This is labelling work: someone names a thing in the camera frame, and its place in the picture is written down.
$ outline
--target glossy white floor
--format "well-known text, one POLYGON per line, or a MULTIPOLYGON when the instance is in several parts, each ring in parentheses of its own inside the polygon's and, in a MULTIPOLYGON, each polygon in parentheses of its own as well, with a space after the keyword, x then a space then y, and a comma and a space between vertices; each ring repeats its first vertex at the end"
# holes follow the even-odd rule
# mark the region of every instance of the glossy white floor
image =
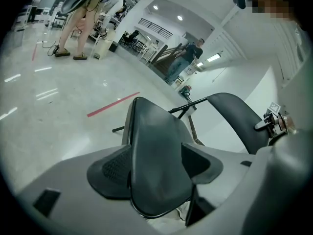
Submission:
MULTIPOLYGON (((137 92, 166 110, 178 106, 115 53, 74 61, 47 56, 42 44, 35 50, 37 42, 50 46, 59 35, 33 24, 21 47, 2 51, 0 157, 14 193, 60 160, 120 145, 122 132, 112 129, 124 125, 133 97, 93 117, 88 113, 137 92)), ((70 39, 66 47, 74 53, 76 45, 70 39)), ((190 129, 187 117, 183 120, 190 129)))

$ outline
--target blue jeans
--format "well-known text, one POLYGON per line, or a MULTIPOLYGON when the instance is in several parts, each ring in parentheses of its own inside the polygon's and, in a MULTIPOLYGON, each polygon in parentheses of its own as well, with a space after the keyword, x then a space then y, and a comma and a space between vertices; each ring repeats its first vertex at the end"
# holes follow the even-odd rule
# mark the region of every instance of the blue jeans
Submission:
POLYGON ((189 66, 189 62, 178 57, 172 62, 171 66, 168 69, 167 75, 164 78, 164 81, 168 84, 172 84, 179 76, 179 74, 189 66))

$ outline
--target black t-shirt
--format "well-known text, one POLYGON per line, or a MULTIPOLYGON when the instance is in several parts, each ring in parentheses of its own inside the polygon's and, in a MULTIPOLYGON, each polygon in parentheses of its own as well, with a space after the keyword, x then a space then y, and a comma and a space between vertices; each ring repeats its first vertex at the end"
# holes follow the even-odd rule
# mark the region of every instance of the black t-shirt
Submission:
POLYGON ((196 47, 195 45, 187 46, 186 51, 187 52, 181 57, 188 61, 190 64, 194 60, 194 55, 199 59, 203 53, 203 50, 201 48, 196 47))

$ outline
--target red line on floor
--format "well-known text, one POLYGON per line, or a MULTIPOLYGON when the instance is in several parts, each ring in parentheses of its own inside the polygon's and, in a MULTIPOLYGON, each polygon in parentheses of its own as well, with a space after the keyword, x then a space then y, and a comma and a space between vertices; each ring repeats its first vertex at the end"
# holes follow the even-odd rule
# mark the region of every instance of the red line on floor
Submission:
POLYGON ((122 99, 120 99, 120 100, 117 100, 116 102, 114 102, 114 103, 112 103, 112 104, 109 104, 109 105, 107 105, 107 106, 105 106, 105 107, 100 108, 99 110, 96 110, 96 111, 94 111, 94 112, 91 112, 91 113, 87 114, 87 117, 92 117, 92 116, 94 116, 94 115, 96 115, 96 114, 98 114, 98 113, 100 113, 100 112, 102 112, 102 111, 104 111, 104 110, 106 110, 106 109, 108 109, 108 108, 110 108, 110 107, 112 107, 112 106, 118 104, 118 103, 121 103, 121 102, 125 101, 125 100, 128 99, 128 98, 131 98, 132 96, 135 96, 135 95, 139 94, 139 93, 140 93, 140 92, 136 92, 136 93, 131 94, 131 95, 125 97, 125 98, 122 98, 122 99))
POLYGON ((37 49, 37 45, 35 45, 35 49, 34 49, 34 53, 33 53, 33 58, 31 59, 32 61, 34 61, 34 59, 35 59, 36 49, 37 49))

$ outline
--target sandal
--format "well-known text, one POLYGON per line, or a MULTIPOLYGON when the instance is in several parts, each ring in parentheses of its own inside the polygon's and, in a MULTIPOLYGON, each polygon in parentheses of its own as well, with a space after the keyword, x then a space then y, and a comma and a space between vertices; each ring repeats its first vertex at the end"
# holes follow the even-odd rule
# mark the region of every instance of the sandal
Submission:
POLYGON ((63 52, 57 52, 55 53, 55 57, 65 57, 65 56, 70 56, 70 52, 67 49, 64 49, 63 52))
POLYGON ((74 60, 87 60, 87 58, 88 57, 84 53, 82 53, 81 55, 78 55, 78 56, 73 56, 74 60))

